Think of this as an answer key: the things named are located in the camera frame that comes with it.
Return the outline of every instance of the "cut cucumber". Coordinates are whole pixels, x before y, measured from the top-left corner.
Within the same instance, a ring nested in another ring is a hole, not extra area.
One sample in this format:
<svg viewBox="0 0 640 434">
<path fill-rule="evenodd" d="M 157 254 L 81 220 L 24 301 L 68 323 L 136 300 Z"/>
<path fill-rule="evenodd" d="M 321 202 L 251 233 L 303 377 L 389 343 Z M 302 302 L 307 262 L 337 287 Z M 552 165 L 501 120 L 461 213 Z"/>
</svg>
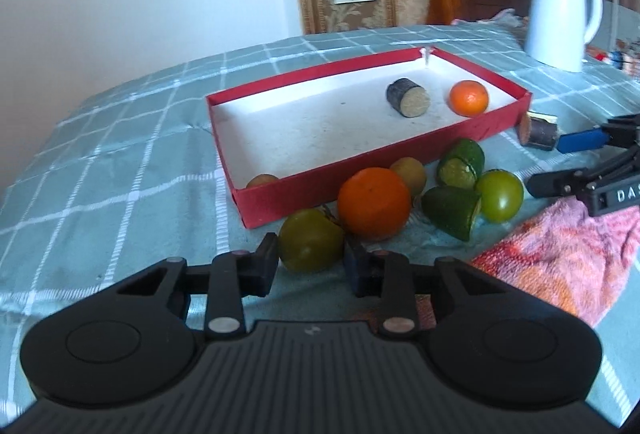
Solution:
<svg viewBox="0 0 640 434">
<path fill-rule="evenodd" d="M 475 141 L 462 138 L 442 157 L 436 170 L 441 185 L 472 189 L 484 169 L 484 152 Z"/>
<path fill-rule="evenodd" d="M 422 196 L 421 204 L 434 226 L 456 239 L 470 239 L 480 212 L 480 194 L 459 187 L 434 187 Z"/>
</svg>

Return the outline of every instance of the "ridged black surface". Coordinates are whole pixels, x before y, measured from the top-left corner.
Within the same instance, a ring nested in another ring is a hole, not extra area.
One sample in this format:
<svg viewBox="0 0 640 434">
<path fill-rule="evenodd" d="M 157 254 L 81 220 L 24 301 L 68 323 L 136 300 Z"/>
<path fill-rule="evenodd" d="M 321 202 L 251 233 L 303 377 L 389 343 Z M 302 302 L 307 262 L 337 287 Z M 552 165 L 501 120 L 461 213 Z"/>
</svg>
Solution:
<svg viewBox="0 0 640 434">
<path fill-rule="evenodd" d="M 616 430 L 585 404 L 496 410 L 443 385 L 411 344 L 363 322 L 259 322 L 210 344 L 166 393 L 116 410 L 41 400 L 7 434 L 595 434 Z"/>
</svg>

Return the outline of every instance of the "green checkered tablecloth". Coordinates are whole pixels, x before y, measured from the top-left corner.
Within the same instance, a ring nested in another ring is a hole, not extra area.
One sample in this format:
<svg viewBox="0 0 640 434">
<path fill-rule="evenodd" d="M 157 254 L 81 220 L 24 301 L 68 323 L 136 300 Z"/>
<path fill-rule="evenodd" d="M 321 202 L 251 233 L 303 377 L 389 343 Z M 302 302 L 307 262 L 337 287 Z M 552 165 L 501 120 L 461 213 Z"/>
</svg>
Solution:
<svg viewBox="0 0 640 434">
<path fill-rule="evenodd" d="M 523 53 L 511 31 L 467 23 L 295 37 L 181 64 L 85 101 L 56 126 L 7 189 L 0 210 L 0 425 L 33 401 L 18 354 L 37 321 L 165 257 L 203 264 L 229 249 L 252 250 L 265 232 L 278 230 L 280 223 L 242 227 L 213 145 L 206 94 L 325 62 L 435 45 L 532 91 L 532 109 L 557 115 L 563 132 L 640 112 L 638 85 L 621 72 L 591 59 L 581 74 L 543 66 Z M 563 156 L 523 149 L 512 130 L 482 146 L 487 168 L 499 166 L 521 178 L 594 164 L 615 153 Z M 545 204 L 527 199 L 512 223 L 481 223 L 470 244 L 412 215 L 384 247 L 412 262 L 442 255 L 469 260 Z M 597 328 L 605 357 L 590 403 L 616 424 L 640 398 L 639 293 L 640 273 L 633 269 L 625 292 Z M 337 266 L 314 276 L 278 270 L 271 294 L 245 299 L 245 309 L 250 323 L 343 319 L 374 303 L 352 298 Z M 189 324 L 202 326 L 203 311 L 202 300 L 194 300 Z"/>
</svg>

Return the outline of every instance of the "white logo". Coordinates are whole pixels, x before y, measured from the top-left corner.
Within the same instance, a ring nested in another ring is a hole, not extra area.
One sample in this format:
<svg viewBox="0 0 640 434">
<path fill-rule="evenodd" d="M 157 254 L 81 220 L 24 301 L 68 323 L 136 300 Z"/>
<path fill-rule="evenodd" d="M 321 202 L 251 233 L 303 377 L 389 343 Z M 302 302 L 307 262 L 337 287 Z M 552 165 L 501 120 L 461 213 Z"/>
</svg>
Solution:
<svg viewBox="0 0 640 434">
<path fill-rule="evenodd" d="M 617 193 L 618 202 L 622 203 L 625 200 L 636 199 L 640 195 L 640 185 L 636 187 L 634 190 L 633 186 L 629 187 L 628 190 L 619 190 Z"/>
<path fill-rule="evenodd" d="M 321 332 L 322 332 L 322 329 L 320 329 L 318 326 L 311 326 L 311 327 L 305 328 L 305 333 L 310 337 L 313 337 L 314 335 L 319 335 Z"/>
</svg>

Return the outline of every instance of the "white electric kettle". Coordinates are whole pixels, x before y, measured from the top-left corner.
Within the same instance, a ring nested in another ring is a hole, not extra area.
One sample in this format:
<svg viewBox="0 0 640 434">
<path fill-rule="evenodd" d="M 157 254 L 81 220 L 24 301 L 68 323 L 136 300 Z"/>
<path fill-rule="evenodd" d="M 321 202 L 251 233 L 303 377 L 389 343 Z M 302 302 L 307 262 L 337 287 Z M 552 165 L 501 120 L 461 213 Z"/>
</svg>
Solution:
<svg viewBox="0 0 640 434">
<path fill-rule="evenodd" d="M 531 0 L 524 51 L 549 66 L 580 72 L 584 45 L 602 20 L 602 0 L 592 0 L 588 22 L 586 5 L 586 0 Z"/>
</svg>

